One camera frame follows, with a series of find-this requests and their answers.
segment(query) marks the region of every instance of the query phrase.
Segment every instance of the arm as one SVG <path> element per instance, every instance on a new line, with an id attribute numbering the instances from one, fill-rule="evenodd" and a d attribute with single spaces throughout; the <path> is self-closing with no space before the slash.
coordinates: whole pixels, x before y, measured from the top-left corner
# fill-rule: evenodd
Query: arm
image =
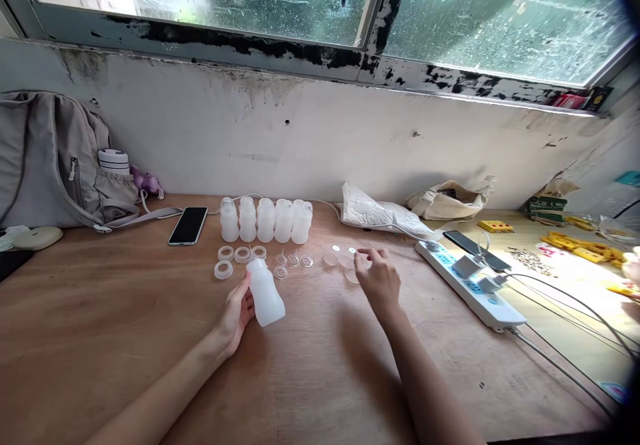
<path id="1" fill-rule="evenodd" d="M 231 290 L 216 326 L 195 347 L 96 433 L 87 445 L 157 444 L 200 387 L 238 348 L 255 316 L 251 274 Z"/>
<path id="2" fill-rule="evenodd" d="M 365 260 L 372 261 L 366 270 Z M 361 248 L 358 281 L 393 351 L 413 424 L 421 444 L 480 445 L 485 441 L 450 393 L 398 303 L 400 277 L 387 250 Z"/>

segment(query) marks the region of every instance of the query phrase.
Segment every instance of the red object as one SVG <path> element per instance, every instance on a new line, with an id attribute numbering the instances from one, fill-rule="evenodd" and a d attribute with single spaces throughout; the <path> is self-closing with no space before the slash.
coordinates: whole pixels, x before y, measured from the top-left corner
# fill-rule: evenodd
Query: red object
<path id="1" fill-rule="evenodd" d="M 553 100 L 551 106 L 556 108 L 582 109 L 588 99 L 589 97 L 581 97 L 578 95 L 571 95 L 570 93 L 564 93 Z"/>

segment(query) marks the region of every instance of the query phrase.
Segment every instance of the purple plush toy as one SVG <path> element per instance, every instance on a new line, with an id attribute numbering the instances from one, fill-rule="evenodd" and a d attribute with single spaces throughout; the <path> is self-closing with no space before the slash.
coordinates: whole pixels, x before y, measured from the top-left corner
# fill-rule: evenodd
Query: purple plush toy
<path id="1" fill-rule="evenodd" d="M 137 166 L 131 166 L 131 175 L 133 175 L 133 184 L 138 190 L 145 190 L 147 193 L 153 193 L 158 195 L 159 199 L 165 197 L 165 191 L 160 186 L 158 179 L 153 173 L 146 173 L 143 175 Z"/>

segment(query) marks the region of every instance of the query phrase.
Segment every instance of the white plastic bottle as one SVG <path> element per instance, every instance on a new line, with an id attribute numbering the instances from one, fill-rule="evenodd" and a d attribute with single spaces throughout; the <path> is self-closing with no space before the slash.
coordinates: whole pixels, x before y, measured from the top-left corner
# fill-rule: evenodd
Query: white plastic bottle
<path id="1" fill-rule="evenodd" d="M 275 208 L 269 198 L 263 198 L 258 203 L 258 240 L 269 243 L 273 240 L 275 225 Z"/>
<path id="2" fill-rule="evenodd" d="M 255 240 L 255 205 L 253 198 L 242 197 L 240 199 L 240 238 L 243 242 L 250 243 Z"/>
<path id="3" fill-rule="evenodd" d="M 281 198 L 275 209 L 275 239 L 280 243 L 287 243 L 293 228 L 293 204 L 291 200 Z"/>
<path id="4" fill-rule="evenodd" d="M 222 239 L 225 242 L 235 242 L 240 236 L 238 229 L 238 213 L 235 204 L 229 197 L 220 202 L 220 224 L 222 225 Z"/>
<path id="5" fill-rule="evenodd" d="M 253 294 L 255 317 L 261 327 L 265 327 L 285 315 L 285 304 L 276 290 L 273 275 L 267 268 L 267 262 L 257 258 L 247 265 L 251 273 L 249 288 Z"/>
<path id="6" fill-rule="evenodd" d="M 291 241 L 296 245 L 304 244 L 309 238 L 309 228 L 311 228 L 312 217 L 313 206 L 308 201 L 304 201 L 303 207 L 296 210 L 295 217 L 293 218 Z"/>

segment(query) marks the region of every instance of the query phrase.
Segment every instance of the power strip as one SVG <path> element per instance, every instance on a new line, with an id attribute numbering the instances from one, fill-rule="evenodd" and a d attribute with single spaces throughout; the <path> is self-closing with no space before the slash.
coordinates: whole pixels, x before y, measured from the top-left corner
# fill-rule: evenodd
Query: power strip
<path id="1" fill-rule="evenodd" d="M 437 242 L 430 242 L 433 251 L 427 248 L 426 242 L 417 242 L 415 249 L 429 265 L 435 268 L 442 278 L 462 297 L 469 308 L 480 317 L 480 320 L 494 331 L 502 333 L 505 328 L 522 325 L 527 320 L 498 294 L 487 294 L 477 284 L 477 279 L 471 277 L 464 280 L 451 268 L 457 259 L 446 248 Z"/>

